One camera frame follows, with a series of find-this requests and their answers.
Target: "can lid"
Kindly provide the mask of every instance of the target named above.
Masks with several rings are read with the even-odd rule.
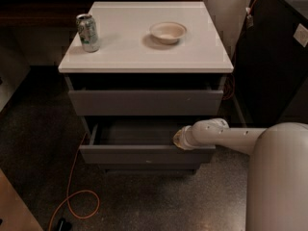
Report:
[[[79,20],[91,19],[91,18],[92,18],[92,15],[89,13],[82,13],[82,14],[77,15],[76,17],[76,19],[79,19]]]

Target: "soda can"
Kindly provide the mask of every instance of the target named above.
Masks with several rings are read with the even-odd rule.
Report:
[[[100,43],[96,31],[96,23],[92,15],[88,13],[77,15],[76,25],[83,49],[87,52],[97,51]]]

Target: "dark concrete floor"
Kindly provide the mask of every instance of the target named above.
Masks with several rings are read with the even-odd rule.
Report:
[[[237,122],[232,102],[220,115]],[[34,68],[0,115],[0,168],[41,227],[65,199],[73,157],[84,135],[56,68]],[[244,231],[248,156],[218,148],[212,162],[191,176],[103,174],[79,156],[71,192],[95,191],[101,198],[92,218],[79,220],[64,205],[72,230]],[[77,214],[94,209],[95,198],[71,200]]]

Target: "drawer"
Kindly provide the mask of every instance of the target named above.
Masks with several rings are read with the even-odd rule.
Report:
[[[214,116],[222,90],[71,90],[78,116]]]
[[[173,145],[175,133],[190,122],[178,117],[102,119],[80,150],[86,163],[104,169],[195,170],[211,161],[215,147],[185,151]]]

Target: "white bowl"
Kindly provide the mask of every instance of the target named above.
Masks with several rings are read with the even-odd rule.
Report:
[[[176,22],[162,22],[150,27],[151,35],[163,44],[178,42],[186,32],[186,27]]]

